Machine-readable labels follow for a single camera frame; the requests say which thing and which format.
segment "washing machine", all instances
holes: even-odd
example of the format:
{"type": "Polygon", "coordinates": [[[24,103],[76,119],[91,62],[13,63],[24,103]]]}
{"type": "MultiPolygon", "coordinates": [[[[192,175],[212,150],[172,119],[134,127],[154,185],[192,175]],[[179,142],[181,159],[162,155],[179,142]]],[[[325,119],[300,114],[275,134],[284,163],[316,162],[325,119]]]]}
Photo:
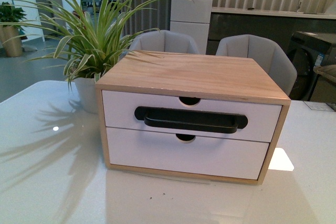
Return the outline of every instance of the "washing machine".
{"type": "Polygon", "coordinates": [[[336,64],[336,34],[296,31],[290,39],[287,56],[298,73],[289,98],[309,101],[318,79],[314,67],[336,64]]]}

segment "wooden top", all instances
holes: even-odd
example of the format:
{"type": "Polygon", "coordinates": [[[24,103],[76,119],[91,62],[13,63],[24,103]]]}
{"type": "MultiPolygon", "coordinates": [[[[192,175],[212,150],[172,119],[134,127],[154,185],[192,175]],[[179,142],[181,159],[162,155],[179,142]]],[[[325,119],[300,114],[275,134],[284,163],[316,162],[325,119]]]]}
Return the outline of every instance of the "wooden top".
{"type": "Polygon", "coordinates": [[[136,52],[97,83],[97,89],[289,105],[288,96],[247,58],[136,52]]]}

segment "gray chair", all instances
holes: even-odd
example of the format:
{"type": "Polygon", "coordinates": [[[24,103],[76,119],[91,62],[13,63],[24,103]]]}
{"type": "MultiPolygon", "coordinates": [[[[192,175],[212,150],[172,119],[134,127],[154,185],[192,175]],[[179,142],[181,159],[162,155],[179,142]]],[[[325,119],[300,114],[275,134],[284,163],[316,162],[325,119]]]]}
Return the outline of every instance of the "gray chair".
{"type": "Polygon", "coordinates": [[[287,95],[296,81],[295,67],[282,48],[270,39],[248,34],[223,38],[216,55],[254,59],[287,95]]]}
{"type": "Polygon", "coordinates": [[[150,31],[140,34],[134,39],[129,49],[200,54],[197,44],[191,36],[168,30],[150,31]]]}

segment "wooden drawer box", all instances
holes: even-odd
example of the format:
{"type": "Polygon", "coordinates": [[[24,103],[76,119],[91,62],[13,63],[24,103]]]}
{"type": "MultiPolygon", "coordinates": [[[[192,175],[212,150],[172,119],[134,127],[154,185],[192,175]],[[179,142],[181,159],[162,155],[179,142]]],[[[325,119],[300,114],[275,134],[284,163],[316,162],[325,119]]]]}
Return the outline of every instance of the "wooden drawer box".
{"type": "Polygon", "coordinates": [[[138,52],[96,89],[108,168],[251,184],[264,180],[290,105],[245,58],[138,52]]]}

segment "black drawer handle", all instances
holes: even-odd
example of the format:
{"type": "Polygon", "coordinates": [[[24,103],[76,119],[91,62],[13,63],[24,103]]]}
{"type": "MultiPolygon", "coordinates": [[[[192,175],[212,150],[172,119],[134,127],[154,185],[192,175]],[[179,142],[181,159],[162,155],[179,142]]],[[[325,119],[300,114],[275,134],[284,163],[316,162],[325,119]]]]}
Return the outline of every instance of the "black drawer handle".
{"type": "Polygon", "coordinates": [[[136,119],[151,127],[232,134],[246,127],[244,115],[140,106],[136,119]]]}

